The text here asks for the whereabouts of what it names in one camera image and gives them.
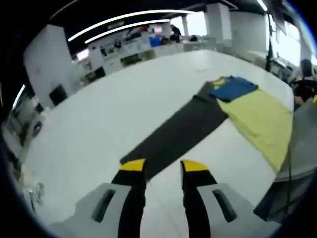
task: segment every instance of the folded clothing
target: folded clothing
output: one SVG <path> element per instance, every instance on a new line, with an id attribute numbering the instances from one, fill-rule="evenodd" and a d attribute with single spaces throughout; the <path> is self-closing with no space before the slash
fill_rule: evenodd
<path id="1" fill-rule="evenodd" d="M 261 89 L 230 103 L 217 101 L 237 130 L 279 171 L 291 139 L 293 113 Z"/>
<path id="2" fill-rule="evenodd" d="M 254 83 L 241 77 L 226 77 L 219 79 L 219 82 L 214 82 L 214 85 L 219 86 L 210 91 L 210 95 L 224 101 L 231 102 L 243 95 L 253 92 L 258 88 Z"/>

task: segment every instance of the yellow shirt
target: yellow shirt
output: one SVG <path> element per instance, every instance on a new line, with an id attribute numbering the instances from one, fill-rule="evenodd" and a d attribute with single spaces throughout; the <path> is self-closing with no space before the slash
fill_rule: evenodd
<path id="1" fill-rule="evenodd" d="M 230 103 L 217 101 L 238 131 L 279 171 L 291 139 L 293 113 L 261 89 Z"/>

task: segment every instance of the white cabinet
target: white cabinet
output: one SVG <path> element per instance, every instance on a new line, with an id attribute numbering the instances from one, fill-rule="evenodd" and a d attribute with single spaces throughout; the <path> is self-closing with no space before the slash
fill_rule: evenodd
<path id="1" fill-rule="evenodd" d="M 155 47 L 154 51 L 157 58 L 162 56 L 170 56 L 170 55 L 184 52 L 184 45 L 183 44 L 165 45 L 165 46 Z"/>
<path id="2" fill-rule="evenodd" d="M 117 72 L 123 69 L 123 66 L 120 61 L 120 57 L 106 59 L 104 62 L 104 69 L 105 69 L 106 75 L 112 74 L 114 72 Z"/>

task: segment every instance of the table surface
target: table surface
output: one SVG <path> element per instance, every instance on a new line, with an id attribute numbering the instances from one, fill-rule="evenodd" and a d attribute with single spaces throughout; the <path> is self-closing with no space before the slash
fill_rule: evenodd
<path id="1" fill-rule="evenodd" d="M 293 93 L 275 76 L 243 60 L 212 51 L 166 56 L 106 76 L 54 110 L 35 137 L 25 166 L 45 186 L 36 210 L 45 224 L 63 221 L 75 203 L 111 182 L 119 160 L 186 104 L 206 81 L 223 75 L 248 79 L 293 110 Z M 256 206 L 276 174 L 229 119 L 181 159 L 206 164 Z M 141 237 L 188 237 L 179 160 L 147 186 Z"/>

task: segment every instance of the window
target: window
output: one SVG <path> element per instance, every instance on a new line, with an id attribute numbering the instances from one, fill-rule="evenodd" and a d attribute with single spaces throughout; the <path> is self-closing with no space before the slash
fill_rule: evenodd
<path id="1" fill-rule="evenodd" d="M 77 59 L 78 59 L 79 61 L 81 61 L 81 60 L 83 60 L 83 59 L 85 59 L 85 58 L 87 58 L 87 57 L 89 56 L 89 50 L 88 50 L 88 49 L 85 49 L 85 50 L 83 50 L 83 51 L 77 53 L 76 56 L 77 56 Z"/>
<path id="2" fill-rule="evenodd" d="M 269 15 L 272 33 L 272 44 L 276 46 L 279 56 L 295 66 L 299 66 L 301 58 L 301 41 L 300 33 L 296 26 L 289 22 L 285 22 L 287 35 L 280 31 L 279 39 L 276 38 L 276 24 L 273 21 L 272 15 Z"/>
<path id="3" fill-rule="evenodd" d="M 317 65 L 317 59 L 315 56 L 312 56 L 312 64 Z"/>
<path id="4" fill-rule="evenodd" d="M 196 12 L 194 14 L 188 14 L 186 16 L 188 35 L 207 35 L 207 27 L 205 21 L 205 14 L 203 11 Z"/>
<path id="5" fill-rule="evenodd" d="M 172 19 L 170 20 L 170 24 L 176 26 L 176 27 L 180 30 L 180 33 L 182 34 L 182 36 L 185 35 L 185 33 L 184 33 L 184 26 L 183 26 L 183 20 L 182 20 L 182 17 L 181 17 L 181 16 L 172 18 Z"/>
<path id="6" fill-rule="evenodd" d="M 162 33 L 163 32 L 163 28 L 161 26 L 155 26 L 153 29 L 154 29 L 154 33 Z"/>

